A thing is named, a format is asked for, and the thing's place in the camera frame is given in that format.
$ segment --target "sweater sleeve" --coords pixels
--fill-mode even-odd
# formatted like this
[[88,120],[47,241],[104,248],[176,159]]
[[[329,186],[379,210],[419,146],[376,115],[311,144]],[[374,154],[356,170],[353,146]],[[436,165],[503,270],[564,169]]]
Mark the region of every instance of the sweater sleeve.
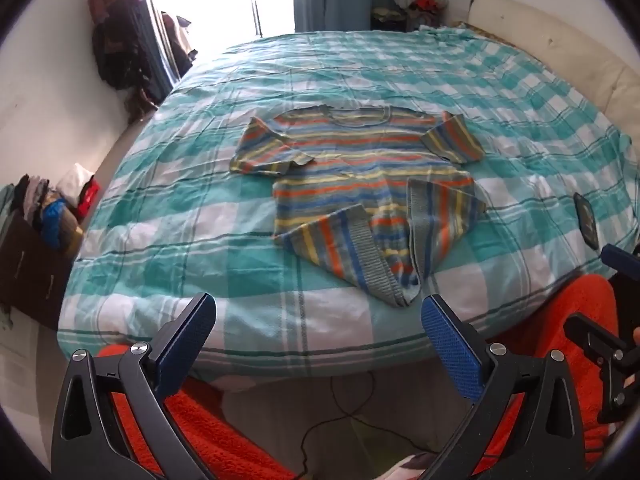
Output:
[[474,162],[484,157],[480,142],[467,129],[462,115],[444,112],[442,121],[420,139],[431,153],[454,164]]
[[236,173],[283,175],[291,165],[304,166],[312,156],[292,147],[292,140],[271,131],[260,119],[249,122],[229,169]]

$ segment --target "checkered bedsheet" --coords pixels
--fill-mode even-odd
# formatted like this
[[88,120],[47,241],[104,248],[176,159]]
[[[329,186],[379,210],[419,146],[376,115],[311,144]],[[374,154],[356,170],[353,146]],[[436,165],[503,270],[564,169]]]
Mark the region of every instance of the checkered bedsheet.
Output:
[[574,192],[590,200],[601,246],[638,240],[630,139],[526,54],[447,28],[260,40],[194,67],[122,161],[70,277],[66,353],[149,340],[206,291],[218,320],[195,370],[222,387],[430,355],[418,302],[393,308],[276,246],[270,180],[228,171],[252,116],[318,104],[464,115],[487,153],[465,169],[488,210],[423,292],[486,336],[573,273],[610,274],[582,239]]

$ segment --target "cream headboard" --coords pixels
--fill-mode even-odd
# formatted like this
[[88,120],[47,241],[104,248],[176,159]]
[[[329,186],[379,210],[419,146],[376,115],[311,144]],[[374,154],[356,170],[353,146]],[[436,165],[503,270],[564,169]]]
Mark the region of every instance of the cream headboard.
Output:
[[640,76],[597,41],[513,0],[474,0],[468,22],[537,57],[633,139],[640,159]]

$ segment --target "knitted sweater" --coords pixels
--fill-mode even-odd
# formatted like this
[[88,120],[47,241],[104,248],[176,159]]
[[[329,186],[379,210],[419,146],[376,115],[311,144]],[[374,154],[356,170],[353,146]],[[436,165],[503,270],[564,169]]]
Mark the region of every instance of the knitted sweater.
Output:
[[407,306],[484,212],[454,166],[483,156],[462,116],[319,106],[253,118],[230,168],[276,178],[276,243]]

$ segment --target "white bag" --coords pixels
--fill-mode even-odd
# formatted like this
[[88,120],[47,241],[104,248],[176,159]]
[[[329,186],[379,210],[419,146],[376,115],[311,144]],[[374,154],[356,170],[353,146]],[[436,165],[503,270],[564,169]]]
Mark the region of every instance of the white bag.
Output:
[[73,168],[67,171],[56,184],[56,189],[73,207],[78,207],[78,199],[84,184],[94,176],[91,171],[86,170],[80,164],[75,163]]

